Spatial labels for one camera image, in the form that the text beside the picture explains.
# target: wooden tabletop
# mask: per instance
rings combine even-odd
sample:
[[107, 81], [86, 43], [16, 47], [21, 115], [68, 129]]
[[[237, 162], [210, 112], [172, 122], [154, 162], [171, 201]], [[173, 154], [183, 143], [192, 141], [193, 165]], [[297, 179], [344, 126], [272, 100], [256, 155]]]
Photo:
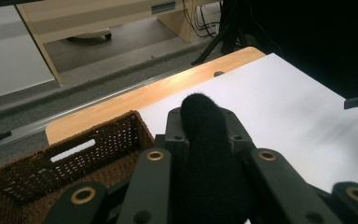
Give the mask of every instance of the wooden tabletop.
[[130, 110], [142, 109], [177, 92], [212, 79], [215, 72], [228, 72], [263, 56], [265, 54], [255, 48], [241, 49], [100, 104], [87, 107], [66, 117], [56, 119], [46, 128], [48, 142], [50, 144], [57, 143]]

